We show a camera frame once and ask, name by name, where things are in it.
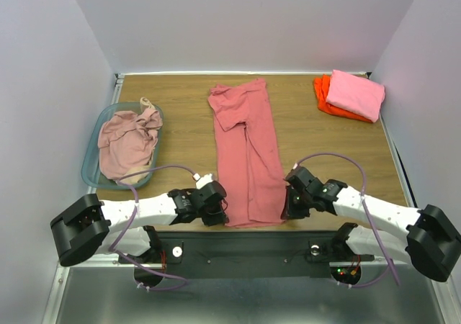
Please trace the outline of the rose red t shirt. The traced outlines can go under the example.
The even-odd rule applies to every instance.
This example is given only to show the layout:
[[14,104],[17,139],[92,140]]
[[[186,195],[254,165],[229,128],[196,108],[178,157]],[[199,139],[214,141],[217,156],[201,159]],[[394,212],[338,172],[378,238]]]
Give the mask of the rose red t shirt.
[[255,228],[282,223],[285,173],[267,83],[262,78],[210,90],[218,181],[227,192],[228,226]]

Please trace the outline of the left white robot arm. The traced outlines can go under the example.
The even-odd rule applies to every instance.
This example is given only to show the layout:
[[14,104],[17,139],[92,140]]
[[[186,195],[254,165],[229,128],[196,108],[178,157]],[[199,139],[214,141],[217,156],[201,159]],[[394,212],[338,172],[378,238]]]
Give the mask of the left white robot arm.
[[223,224],[228,220],[222,206],[226,196],[216,180],[147,199],[111,201],[86,194],[50,223],[59,263],[75,266],[95,254],[115,251],[155,261],[161,243],[153,227],[191,223],[197,218],[206,226]]

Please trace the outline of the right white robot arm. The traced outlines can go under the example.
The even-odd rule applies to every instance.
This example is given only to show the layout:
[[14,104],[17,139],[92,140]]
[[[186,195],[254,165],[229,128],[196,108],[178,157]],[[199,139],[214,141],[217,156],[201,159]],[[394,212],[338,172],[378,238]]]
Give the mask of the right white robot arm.
[[410,264],[429,279],[445,282],[460,258],[460,233],[442,209],[403,207],[370,195],[334,179],[322,183],[309,170],[298,166],[285,178],[287,204],[282,218],[307,217],[311,209],[339,217],[368,222],[369,227],[344,225],[331,242],[335,257],[387,256]]

